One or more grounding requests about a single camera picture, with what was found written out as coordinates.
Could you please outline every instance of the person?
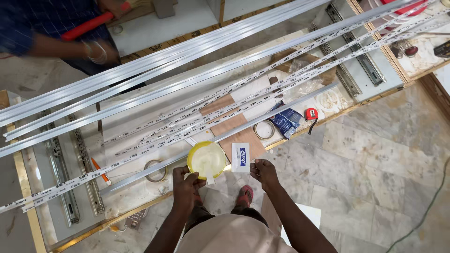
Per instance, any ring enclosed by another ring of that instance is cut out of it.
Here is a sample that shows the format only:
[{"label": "person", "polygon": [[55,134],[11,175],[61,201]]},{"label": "person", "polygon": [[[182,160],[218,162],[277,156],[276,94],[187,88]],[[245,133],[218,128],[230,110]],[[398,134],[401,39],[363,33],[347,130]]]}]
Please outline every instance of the person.
[{"label": "person", "polygon": [[[61,41],[63,33],[101,13],[110,11],[115,19],[124,14],[117,0],[97,0],[97,3],[94,0],[2,0],[0,52],[61,58],[89,76],[119,66],[119,53],[104,24],[75,41]],[[141,83],[132,89],[143,86]]]},{"label": "person", "polygon": [[258,211],[250,208],[253,191],[244,186],[230,214],[214,216],[203,206],[198,189],[206,182],[187,167],[173,171],[172,209],[148,245],[145,253],[174,252],[184,227],[177,252],[190,253],[336,253],[319,229],[300,211],[280,185],[275,166],[264,159],[250,164],[250,174],[261,182],[288,235],[292,247],[272,233]]}]

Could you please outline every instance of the plastic bag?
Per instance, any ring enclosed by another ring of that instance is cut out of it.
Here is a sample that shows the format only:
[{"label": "plastic bag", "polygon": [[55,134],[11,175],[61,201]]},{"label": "plastic bag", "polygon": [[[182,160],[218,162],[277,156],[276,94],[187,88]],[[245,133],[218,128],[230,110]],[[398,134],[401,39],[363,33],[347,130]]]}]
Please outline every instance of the plastic bag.
[{"label": "plastic bag", "polygon": [[[289,69],[289,75],[293,74],[294,72],[297,72],[298,70],[306,67],[309,65],[309,62],[302,61],[298,59],[294,59],[292,61],[291,67]],[[284,102],[290,103],[296,99],[298,99],[301,96],[304,96],[314,90],[316,90],[321,84],[322,84],[322,78],[319,76],[315,76],[307,81],[304,81],[302,84],[297,85],[294,88],[291,88],[285,92],[283,92],[283,100]]]}]

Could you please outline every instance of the yellow glue container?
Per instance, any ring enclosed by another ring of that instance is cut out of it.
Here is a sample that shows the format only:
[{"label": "yellow glue container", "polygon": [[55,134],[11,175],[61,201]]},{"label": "yellow glue container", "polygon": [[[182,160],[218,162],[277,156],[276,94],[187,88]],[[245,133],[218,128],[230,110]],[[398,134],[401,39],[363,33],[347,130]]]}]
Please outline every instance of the yellow glue container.
[{"label": "yellow glue container", "polygon": [[191,148],[188,154],[188,168],[198,172],[198,178],[207,179],[207,174],[218,177],[225,168],[226,157],[223,149],[212,141],[202,141]]}]

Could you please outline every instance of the bracelet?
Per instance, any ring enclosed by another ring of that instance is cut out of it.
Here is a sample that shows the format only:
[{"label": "bracelet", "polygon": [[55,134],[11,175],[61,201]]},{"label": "bracelet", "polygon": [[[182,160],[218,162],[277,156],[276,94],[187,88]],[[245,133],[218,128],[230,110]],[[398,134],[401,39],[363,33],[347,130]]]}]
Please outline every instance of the bracelet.
[{"label": "bracelet", "polygon": [[92,58],[89,55],[92,54],[93,50],[92,48],[85,42],[83,42],[86,45],[86,48],[88,49],[89,53],[88,53],[88,59],[91,60],[93,63],[95,64],[99,64],[99,65],[103,65],[106,63],[106,59],[107,59],[107,55],[106,55],[106,51],[105,49],[96,41],[94,41],[93,43],[95,43],[101,50],[102,50],[102,55],[99,56],[98,58]]}]

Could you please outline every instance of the red tape measure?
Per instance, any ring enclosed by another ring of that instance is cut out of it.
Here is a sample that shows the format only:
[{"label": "red tape measure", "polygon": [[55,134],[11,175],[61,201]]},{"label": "red tape measure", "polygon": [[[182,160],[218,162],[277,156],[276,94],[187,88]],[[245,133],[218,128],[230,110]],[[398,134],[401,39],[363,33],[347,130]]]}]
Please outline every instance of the red tape measure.
[{"label": "red tape measure", "polygon": [[308,134],[310,135],[310,134],[311,134],[311,131],[312,131],[312,128],[313,128],[314,125],[317,123],[317,119],[319,119],[319,115],[318,115],[318,113],[317,113],[317,110],[314,109],[314,108],[308,108],[308,109],[306,109],[306,111],[305,111],[305,119],[306,119],[306,120],[313,120],[313,119],[315,119],[315,120],[314,120],[314,123],[312,123],[312,125],[311,125],[311,127],[310,127],[310,130],[309,130],[309,132],[308,132]]}]

